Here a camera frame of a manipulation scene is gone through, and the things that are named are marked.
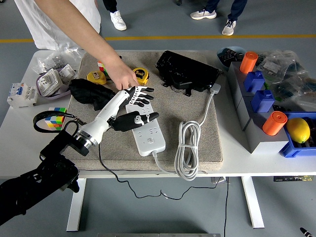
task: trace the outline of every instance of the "robotic arm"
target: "robotic arm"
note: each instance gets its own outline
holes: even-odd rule
[[[138,86],[118,92],[95,120],[84,124],[74,136],[65,130],[60,131],[40,152],[39,157],[42,163],[36,169],[1,184],[0,226],[14,216],[26,214],[26,210],[57,189],[69,188],[75,193],[79,191],[77,183],[79,171],[74,163],[62,155],[68,146],[86,156],[91,146],[101,143],[103,133],[109,128],[116,131],[128,131],[156,119],[159,116],[156,112],[142,116],[138,112],[131,112],[117,117],[119,109],[127,104],[137,104],[140,107],[148,104],[148,100],[153,97],[144,91],[152,92],[153,89]],[[36,122],[34,128],[42,131],[37,127]]]

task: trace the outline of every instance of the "yellow tape measure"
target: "yellow tape measure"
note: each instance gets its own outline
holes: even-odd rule
[[[149,73],[145,68],[135,68],[133,72],[136,74],[138,83],[140,85],[145,85],[149,78]]]
[[[100,85],[107,83],[107,79],[102,71],[88,73],[87,80]]]

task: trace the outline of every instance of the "yellow lemon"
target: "yellow lemon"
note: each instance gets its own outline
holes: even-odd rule
[[[292,118],[286,123],[286,129],[293,141],[304,143],[311,135],[310,127],[302,118]]]

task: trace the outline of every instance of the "table leg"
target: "table leg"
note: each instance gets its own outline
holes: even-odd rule
[[[241,177],[253,228],[264,228],[263,219],[251,176]]]
[[[71,201],[70,213],[67,224],[67,231],[78,231],[81,208],[83,203],[84,189],[86,179],[78,179],[79,192],[73,194],[73,199]]]

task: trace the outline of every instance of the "human hand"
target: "human hand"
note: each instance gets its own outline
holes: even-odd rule
[[[118,90],[139,86],[135,73],[118,56],[108,60],[104,65]]]

